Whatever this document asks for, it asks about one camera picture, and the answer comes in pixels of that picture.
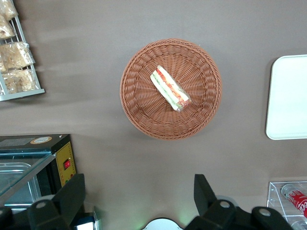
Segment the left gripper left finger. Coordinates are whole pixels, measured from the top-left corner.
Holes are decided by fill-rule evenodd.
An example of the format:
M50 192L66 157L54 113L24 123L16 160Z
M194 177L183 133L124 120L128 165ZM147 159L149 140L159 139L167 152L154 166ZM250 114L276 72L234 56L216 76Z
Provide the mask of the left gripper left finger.
M84 199L84 174L76 174L51 199L43 197L28 208L30 228L32 230L69 230Z

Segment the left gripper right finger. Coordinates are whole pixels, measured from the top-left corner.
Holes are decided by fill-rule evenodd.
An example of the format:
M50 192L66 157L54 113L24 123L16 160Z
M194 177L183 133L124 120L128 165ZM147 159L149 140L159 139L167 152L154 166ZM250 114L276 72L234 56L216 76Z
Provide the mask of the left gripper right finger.
M236 206L227 199L218 199L203 174L194 176L194 201L199 215L187 230L238 230Z

